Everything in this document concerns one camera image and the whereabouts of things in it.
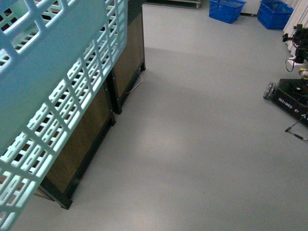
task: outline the black metal frame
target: black metal frame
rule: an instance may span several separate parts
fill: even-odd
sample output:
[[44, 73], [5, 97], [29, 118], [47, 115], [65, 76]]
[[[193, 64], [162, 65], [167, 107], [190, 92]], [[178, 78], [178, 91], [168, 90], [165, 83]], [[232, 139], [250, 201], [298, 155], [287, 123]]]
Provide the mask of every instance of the black metal frame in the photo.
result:
[[89, 151], [85, 155], [84, 159], [82, 160], [78, 170], [74, 174], [73, 178], [70, 180], [66, 190], [64, 192], [60, 191], [47, 177], [45, 177], [42, 181], [42, 183], [39, 186], [39, 189], [43, 191], [44, 194], [46, 194], [49, 198], [56, 201], [61, 208], [69, 209], [72, 204], [72, 196], [77, 188], [77, 186], [80, 183], [80, 180], [82, 179], [84, 173], [86, 172], [88, 166], [90, 165], [93, 157], [96, 154], [96, 151], [98, 150], [99, 146], [101, 145], [103, 139], [105, 138], [108, 130], [111, 126], [114, 126], [116, 123], [114, 113], [112, 111], [112, 103], [110, 99], [110, 95], [108, 93], [108, 87], [106, 81], [101, 86], [104, 87], [108, 107], [110, 109], [110, 114], [108, 119], [105, 121], [101, 131], [95, 138], [93, 144], [91, 145]]

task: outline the cable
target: cable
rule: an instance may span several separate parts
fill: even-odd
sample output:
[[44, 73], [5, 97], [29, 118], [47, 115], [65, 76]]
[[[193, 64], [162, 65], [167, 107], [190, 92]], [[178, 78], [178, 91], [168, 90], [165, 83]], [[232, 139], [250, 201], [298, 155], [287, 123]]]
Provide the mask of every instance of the cable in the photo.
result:
[[[304, 114], [295, 124], [297, 124], [298, 122], [300, 122], [303, 118], [306, 118], [306, 115], [308, 115], [308, 113]], [[290, 129], [293, 128], [295, 126], [295, 124], [291, 125], [290, 127], [288, 127], [285, 132], [289, 132], [291, 134], [293, 134], [296, 138], [302, 140], [302, 141], [308, 141], [306, 138], [300, 136], [300, 135], [297, 135], [293, 132], [290, 132]]]
[[[288, 67], [287, 67], [287, 61], [288, 61], [288, 60], [292, 60], [292, 61], [293, 61], [293, 65], [292, 65], [292, 70], [291, 70], [291, 71], [289, 71], [289, 70], [288, 70]], [[286, 60], [285, 60], [285, 69], [287, 69], [288, 72], [292, 72], [292, 71], [294, 70], [294, 65], [295, 65], [294, 59], [286, 59]]]
[[133, 90], [135, 90], [136, 87], [138, 87], [143, 82], [143, 78], [141, 77], [141, 75], [138, 76], [141, 78], [141, 81], [135, 87], [133, 87], [132, 90], [126, 92], [125, 94], [131, 93]]

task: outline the light blue plastic crate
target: light blue plastic crate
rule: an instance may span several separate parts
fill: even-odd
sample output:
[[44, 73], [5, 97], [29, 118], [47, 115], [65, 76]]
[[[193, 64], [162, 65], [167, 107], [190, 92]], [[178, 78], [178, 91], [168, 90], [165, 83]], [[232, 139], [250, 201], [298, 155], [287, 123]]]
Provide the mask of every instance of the light blue plastic crate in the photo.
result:
[[1, 0], [0, 230], [9, 230], [127, 40], [127, 0]]

